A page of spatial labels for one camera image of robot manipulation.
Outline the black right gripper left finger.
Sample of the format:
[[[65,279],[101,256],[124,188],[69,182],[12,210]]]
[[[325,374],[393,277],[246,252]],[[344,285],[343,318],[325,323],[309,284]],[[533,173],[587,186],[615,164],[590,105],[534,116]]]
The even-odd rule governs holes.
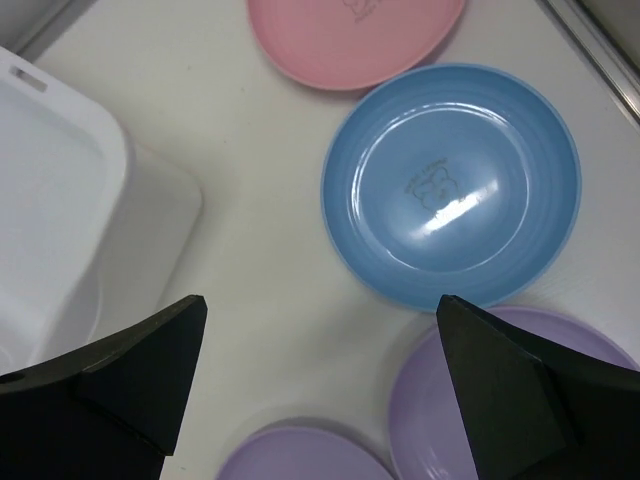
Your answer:
[[[174,454],[207,319],[189,295],[1,378],[4,479],[157,479]]]

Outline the pink plate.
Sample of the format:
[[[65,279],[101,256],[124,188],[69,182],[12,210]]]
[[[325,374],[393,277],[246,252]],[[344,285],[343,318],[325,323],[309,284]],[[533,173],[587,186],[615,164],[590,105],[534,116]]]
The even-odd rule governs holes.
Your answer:
[[[285,76],[329,91],[373,87],[416,66],[450,35],[456,0],[256,0],[246,3],[258,45]]]

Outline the blue plate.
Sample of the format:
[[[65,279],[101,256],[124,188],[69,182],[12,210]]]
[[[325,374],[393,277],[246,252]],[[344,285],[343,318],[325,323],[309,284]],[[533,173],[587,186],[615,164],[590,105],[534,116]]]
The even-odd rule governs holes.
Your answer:
[[[582,175],[552,103],[505,71],[445,63],[366,94],[327,150],[328,238],[365,286],[433,312],[445,294],[479,306],[528,288],[567,244]]]

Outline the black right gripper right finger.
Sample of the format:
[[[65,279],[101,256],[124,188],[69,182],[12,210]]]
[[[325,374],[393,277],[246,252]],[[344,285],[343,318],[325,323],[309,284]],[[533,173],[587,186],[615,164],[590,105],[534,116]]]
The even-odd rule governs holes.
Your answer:
[[[639,374],[453,295],[436,312],[481,479],[636,479]]]

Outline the light purple plate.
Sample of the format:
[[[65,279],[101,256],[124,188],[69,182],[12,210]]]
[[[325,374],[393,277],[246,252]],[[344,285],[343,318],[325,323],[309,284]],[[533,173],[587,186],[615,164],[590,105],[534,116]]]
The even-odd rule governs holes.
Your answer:
[[[523,306],[494,307],[489,312],[580,353],[620,367],[639,368],[610,338],[572,317]],[[478,477],[436,326],[426,331],[394,381],[388,439],[400,479]]]

